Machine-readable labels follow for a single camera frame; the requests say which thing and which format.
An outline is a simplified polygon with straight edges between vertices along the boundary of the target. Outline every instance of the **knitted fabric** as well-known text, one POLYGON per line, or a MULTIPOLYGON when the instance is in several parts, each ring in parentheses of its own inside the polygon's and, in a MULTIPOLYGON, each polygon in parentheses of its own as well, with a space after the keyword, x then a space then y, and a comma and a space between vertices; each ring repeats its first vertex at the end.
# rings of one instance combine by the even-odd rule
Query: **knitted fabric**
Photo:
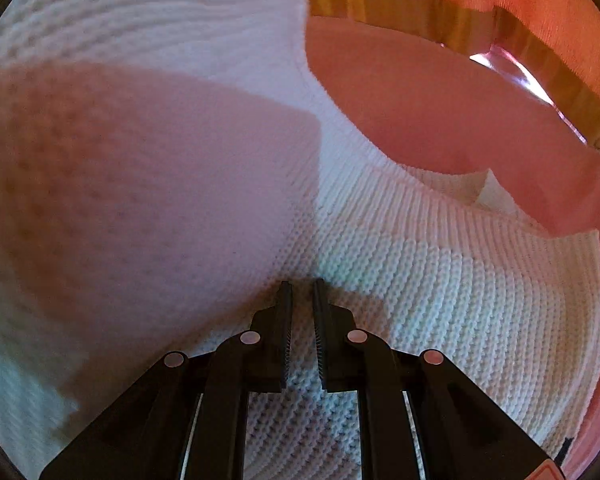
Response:
POLYGON ((402 168, 304 57, 304 0, 14 0, 0 20, 0 443, 28 478, 167 349, 296 285, 289 388, 245 477, 358 478, 320 391, 308 285, 394 348, 445 352, 554 456, 600 374, 600 245, 492 174, 402 168))

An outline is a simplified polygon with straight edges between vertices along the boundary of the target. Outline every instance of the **fabric texture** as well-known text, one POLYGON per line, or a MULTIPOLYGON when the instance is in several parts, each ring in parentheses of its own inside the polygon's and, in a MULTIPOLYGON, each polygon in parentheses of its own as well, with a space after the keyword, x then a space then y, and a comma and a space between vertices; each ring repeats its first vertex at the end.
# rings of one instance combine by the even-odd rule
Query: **fabric texture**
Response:
MULTIPOLYGON (((525 89, 430 41, 351 20, 310 17, 306 53, 337 106, 396 162, 453 174, 493 168, 552 236, 600 231, 600 152, 525 89)), ((599 451, 600 380, 564 463, 568 478, 599 451)))
POLYGON ((309 1, 313 16, 400 30, 466 56, 502 47, 600 148, 600 11, 592 0, 309 1))
POLYGON ((449 355, 548 453, 600 374, 596 232, 548 237, 492 174, 405 169, 304 56, 305 0, 15 0, 0 20, 0 443, 35 478, 167 349, 298 286, 290 385, 254 396, 247 478, 358 478, 307 286, 449 355))

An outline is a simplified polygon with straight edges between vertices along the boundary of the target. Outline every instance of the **white towel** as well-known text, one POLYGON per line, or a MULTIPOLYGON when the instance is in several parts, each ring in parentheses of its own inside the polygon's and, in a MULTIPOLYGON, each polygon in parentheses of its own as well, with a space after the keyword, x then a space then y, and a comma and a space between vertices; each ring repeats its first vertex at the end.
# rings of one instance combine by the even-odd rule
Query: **white towel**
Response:
POLYGON ((314 276, 394 348, 444 351, 550 455, 577 434, 597 233, 548 237, 491 174, 387 159, 310 73, 305 18, 305 0, 14 0, 0 20, 0 443, 28 478, 284 278, 289 388, 251 399, 246 478, 360 476, 354 397, 319 387, 314 276))

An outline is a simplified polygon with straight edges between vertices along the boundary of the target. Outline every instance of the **pink object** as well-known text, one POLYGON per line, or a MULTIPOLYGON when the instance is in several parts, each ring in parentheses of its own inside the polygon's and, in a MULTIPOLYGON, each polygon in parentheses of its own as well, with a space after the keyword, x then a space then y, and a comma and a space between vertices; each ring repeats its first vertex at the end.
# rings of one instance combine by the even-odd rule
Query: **pink object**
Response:
POLYGON ((363 343, 366 341, 366 332, 362 330, 352 330, 347 334, 347 339, 352 343, 363 343))
POLYGON ((545 460, 525 480, 562 480, 562 473, 552 460, 545 460))
POLYGON ((430 365, 441 365, 445 357, 437 350, 427 350, 424 352, 424 360, 430 365))
MULTIPOLYGON (((429 41, 347 20, 311 18, 307 56, 336 104, 393 160, 442 173, 491 168, 551 234, 600 231, 600 153, 522 88, 429 41)), ((568 478, 599 450, 600 382, 564 464, 568 478)))

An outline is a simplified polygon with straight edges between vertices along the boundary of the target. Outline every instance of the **metal screw head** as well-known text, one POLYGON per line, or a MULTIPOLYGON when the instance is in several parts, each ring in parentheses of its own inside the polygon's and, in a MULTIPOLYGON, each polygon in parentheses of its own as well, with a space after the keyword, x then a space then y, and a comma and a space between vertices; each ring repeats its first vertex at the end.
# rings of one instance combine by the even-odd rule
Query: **metal screw head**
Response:
POLYGON ((347 334, 347 339, 352 343, 363 343, 366 341, 366 332, 362 330, 352 330, 347 334))
POLYGON ((254 332, 253 330, 249 330, 240 336, 240 341, 245 345, 255 345, 258 341, 260 341, 260 334, 254 332))
POLYGON ((424 360, 430 365, 441 365, 445 357, 438 350, 427 350, 424 352, 424 360))
POLYGON ((177 368, 184 362, 184 357, 180 352, 171 352, 164 356, 162 361, 169 368, 177 368))

